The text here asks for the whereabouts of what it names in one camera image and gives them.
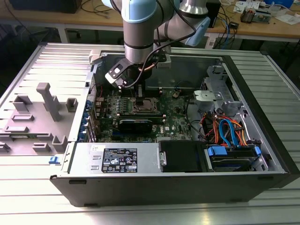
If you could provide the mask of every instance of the power supply label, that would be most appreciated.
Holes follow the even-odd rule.
[[[104,149],[102,172],[136,173],[137,149]]]

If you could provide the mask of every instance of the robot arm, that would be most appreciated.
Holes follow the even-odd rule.
[[[195,46],[204,36],[210,23],[206,0],[183,0],[181,3],[180,0],[102,0],[102,2],[121,12],[123,18],[125,59],[118,62],[105,76],[112,85],[120,89],[131,87],[151,76],[155,52],[153,43],[155,36],[158,35],[157,32],[155,34],[156,29],[161,40],[178,40],[186,45]],[[135,80],[134,84],[129,86],[121,78],[126,70],[130,78]]]

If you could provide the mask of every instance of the motherboard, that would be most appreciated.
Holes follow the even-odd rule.
[[[185,119],[187,96],[174,90],[161,90],[158,97],[146,97],[139,103],[133,91],[124,96],[112,90],[98,98],[97,120],[102,143],[157,143],[162,140],[191,140],[191,128]],[[121,125],[131,121],[149,122],[150,130],[126,132]]]

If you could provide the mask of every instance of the workbench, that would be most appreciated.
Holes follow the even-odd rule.
[[[105,45],[106,48],[120,48]],[[38,46],[0,98],[0,129],[12,115],[18,94],[34,101],[39,82],[49,82],[59,101],[80,101],[90,71],[91,50],[100,45],[49,43]],[[174,51],[219,55],[220,50],[173,48]],[[300,91],[267,55],[252,51],[226,51],[300,168]],[[2,224],[172,224],[247,225],[300,223],[300,180],[283,189],[270,189],[249,202],[77,208],[49,181],[60,165],[49,165],[49,155],[0,156],[0,221]]]
[[[84,7],[85,9],[92,11],[92,5],[90,3],[87,3]],[[233,8],[234,6],[229,6],[228,9],[227,7],[224,7],[226,14],[231,18],[231,21],[240,24],[235,36],[236,38],[284,42],[297,42],[300,38],[300,23],[289,25],[275,18],[271,19],[270,24],[242,23],[240,22],[241,14],[232,13]],[[300,6],[293,4],[291,9],[300,10]],[[57,28],[63,43],[69,43],[66,29],[123,31],[122,18],[114,10],[109,11],[109,19],[95,13],[85,12],[81,9],[78,9],[75,14],[19,11],[13,10],[12,7],[11,10],[25,26]],[[0,23],[20,25],[6,9],[4,0],[0,0]],[[205,34],[205,36],[209,37],[205,48],[212,48],[216,38],[221,36],[224,31],[225,29],[221,20],[217,20],[215,27],[208,28]]]

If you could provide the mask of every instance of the gray plastic bracket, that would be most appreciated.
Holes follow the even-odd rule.
[[[78,106],[78,102],[76,98],[68,98],[67,102],[66,102],[66,106],[67,106],[67,111],[69,113],[75,113],[77,106]]]
[[[65,152],[68,145],[68,139],[66,136],[63,136],[62,142],[60,142],[58,137],[55,136],[53,138],[52,145],[57,152]]]
[[[39,151],[51,151],[50,146],[48,143],[33,143],[34,151],[39,152]]]
[[[28,133],[28,127],[7,126],[5,132]]]
[[[14,122],[19,122],[19,121],[33,121],[34,117],[33,117],[32,114],[28,114],[28,115],[22,114],[22,115],[14,115],[11,119]]]
[[[27,95],[18,95],[13,104],[19,113],[28,113],[26,105],[31,105],[32,102]]]
[[[53,135],[51,133],[47,134],[47,135],[37,135],[37,138],[40,141],[50,141],[53,139]]]
[[[53,121],[57,122],[60,120],[60,114],[57,109],[57,104],[53,100],[51,93],[49,91],[50,84],[49,83],[39,83],[37,86],[37,92],[40,93],[45,101],[45,105],[53,119]]]
[[[5,143],[0,143],[0,152],[9,152],[10,147]]]
[[[0,141],[14,141],[9,135],[1,135]]]
[[[54,104],[56,105],[57,110],[60,110],[61,105],[60,105],[60,102],[58,101],[57,97],[56,97],[56,96],[52,96],[52,98],[53,98]],[[48,110],[48,108],[47,108],[46,103],[43,103],[43,105],[44,105],[46,111],[48,112],[49,110]]]

